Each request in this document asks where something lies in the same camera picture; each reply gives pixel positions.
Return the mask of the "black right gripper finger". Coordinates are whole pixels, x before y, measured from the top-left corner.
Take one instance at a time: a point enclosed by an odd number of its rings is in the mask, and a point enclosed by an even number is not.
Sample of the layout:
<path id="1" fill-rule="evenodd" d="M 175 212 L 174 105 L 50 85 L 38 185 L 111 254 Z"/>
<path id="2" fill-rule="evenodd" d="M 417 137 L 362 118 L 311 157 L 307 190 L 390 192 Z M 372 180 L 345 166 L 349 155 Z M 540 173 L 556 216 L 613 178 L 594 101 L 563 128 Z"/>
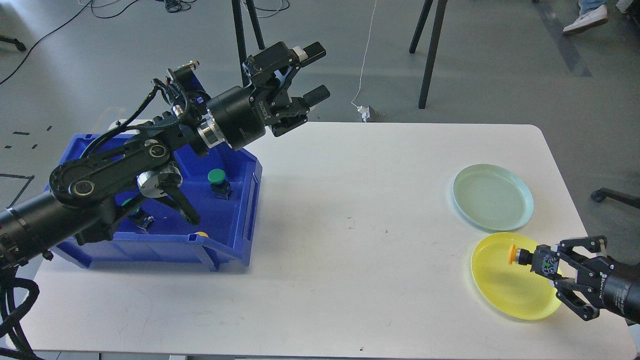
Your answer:
<path id="1" fill-rule="evenodd" d="M 565 239 L 551 246 L 544 244 L 542 272 L 558 273 L 560 261 L 565 261 L 578 272 L 608 273 L 607 244 L 604 235 Z"/>
<path id="2" fill-rule="evenodd" d="M 583 321 L 592 321 L 599 317 L 599 308 L 578 296 L 578 293 L 583 294 L 587 300 L 593 300 L 596 292 L 592 285 L 580 284 L 576 278 L 570 277 L 556 278 L 552 285 L 556 297 Z"/>

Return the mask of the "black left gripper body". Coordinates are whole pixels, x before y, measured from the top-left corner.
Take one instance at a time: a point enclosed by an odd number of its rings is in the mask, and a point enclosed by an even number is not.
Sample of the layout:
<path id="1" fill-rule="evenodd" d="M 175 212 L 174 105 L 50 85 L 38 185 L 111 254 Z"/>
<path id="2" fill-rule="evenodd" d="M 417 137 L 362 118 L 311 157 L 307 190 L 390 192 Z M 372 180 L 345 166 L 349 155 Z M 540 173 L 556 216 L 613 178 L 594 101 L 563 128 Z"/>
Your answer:
<path id="1" fill-rule="evenodd" d="M 234 86 L 208 100 L 206 109 L 224 141 L 233 150 L 240 150 L 264 136 L 266 128 L 279 137 L 306 123 L 307 119 L 295 123 L 281 121 L 281 108 L 287 97 L 290 97 L 288 88 L 270 91 Z"/>

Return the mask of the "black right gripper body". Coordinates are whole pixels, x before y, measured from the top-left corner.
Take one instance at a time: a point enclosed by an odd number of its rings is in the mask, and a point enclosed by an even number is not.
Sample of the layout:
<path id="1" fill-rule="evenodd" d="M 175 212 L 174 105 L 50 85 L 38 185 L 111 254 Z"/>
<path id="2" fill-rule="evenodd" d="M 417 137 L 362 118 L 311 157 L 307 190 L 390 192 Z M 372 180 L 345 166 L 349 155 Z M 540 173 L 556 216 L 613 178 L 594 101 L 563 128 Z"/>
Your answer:
<path id="1" fill-rule="evenodd" d="M 608 273 L 596 273 L 596 296 L 591 301 L 598 309 L 608 310 L 638 323 L 640 321 L 640 268 L 608 258 Z"/>

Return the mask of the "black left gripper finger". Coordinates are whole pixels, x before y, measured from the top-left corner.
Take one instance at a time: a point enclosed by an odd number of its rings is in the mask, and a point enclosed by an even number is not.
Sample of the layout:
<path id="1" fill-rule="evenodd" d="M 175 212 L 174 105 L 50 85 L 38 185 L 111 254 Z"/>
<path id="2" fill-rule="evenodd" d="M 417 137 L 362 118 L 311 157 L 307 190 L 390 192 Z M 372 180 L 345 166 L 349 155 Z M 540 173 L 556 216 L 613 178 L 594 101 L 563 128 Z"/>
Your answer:
<path id="1" fill-rule="evenodd" d="M 326 54 L 326 49 L 318 41 L 306 47 L 293 48 L 279 41 L 243 61 L 243 85 L 261 91 L 287 89 L 301 68 L 322 59 Z"/>
<path id="2" fill-rule="evenodd" d="M 320 85 L 303 96 L 288 96 L 279 110 L 279 118 L 283 123 L 304 122 L 311 109 L 329 97 L 330 91 L 325 85 Z"/>

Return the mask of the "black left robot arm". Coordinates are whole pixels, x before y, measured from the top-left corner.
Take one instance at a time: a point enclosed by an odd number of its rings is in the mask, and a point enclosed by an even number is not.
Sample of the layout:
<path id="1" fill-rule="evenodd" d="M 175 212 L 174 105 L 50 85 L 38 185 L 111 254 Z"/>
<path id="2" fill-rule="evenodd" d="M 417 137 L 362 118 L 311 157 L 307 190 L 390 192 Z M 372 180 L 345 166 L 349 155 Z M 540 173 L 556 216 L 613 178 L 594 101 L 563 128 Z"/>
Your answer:
<path id="1" fill-rule="evenodd" d="M 225 143 L 242 150 L 270 129 L 275 137 L 306 123 L 308 113 L 330 92 L 325 85 L 303 96 L 288 89 L 301 68 L 326 55 L 319 42 L 306 47 L 279 41 L 241 64 L 247 78 L 209 96 L 194 71 L 198 61 L 167 70 L 139 109 L 94 139 L 78 158 L 50 174 L 49 189 L 1 212 L 1 268 L 26 265 L 73 237 L 84 245 L 112 240 L 116 227 L 147 199 L 170 207 L 185 221 L 201 221 L 179 189 L 174 152 L 190 146 L 203 157 Z"/>

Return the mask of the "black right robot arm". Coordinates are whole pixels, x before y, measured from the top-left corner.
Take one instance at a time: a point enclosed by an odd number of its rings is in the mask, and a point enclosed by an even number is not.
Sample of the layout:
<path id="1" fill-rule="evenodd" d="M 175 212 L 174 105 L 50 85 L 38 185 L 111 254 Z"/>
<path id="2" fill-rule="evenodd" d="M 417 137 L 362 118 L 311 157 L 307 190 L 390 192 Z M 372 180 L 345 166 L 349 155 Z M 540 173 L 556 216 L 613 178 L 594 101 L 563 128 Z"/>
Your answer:
<path id="1" fill-rule="evenodd" d="M 604 309 L 637 324 L 639 267 L 607 255 L 607 244 L 604 235 L 541 244 L 535 249 L 539 263 L 532 271 L 549 280 L 558 300 L 583 321 L 596 319 Z"/>

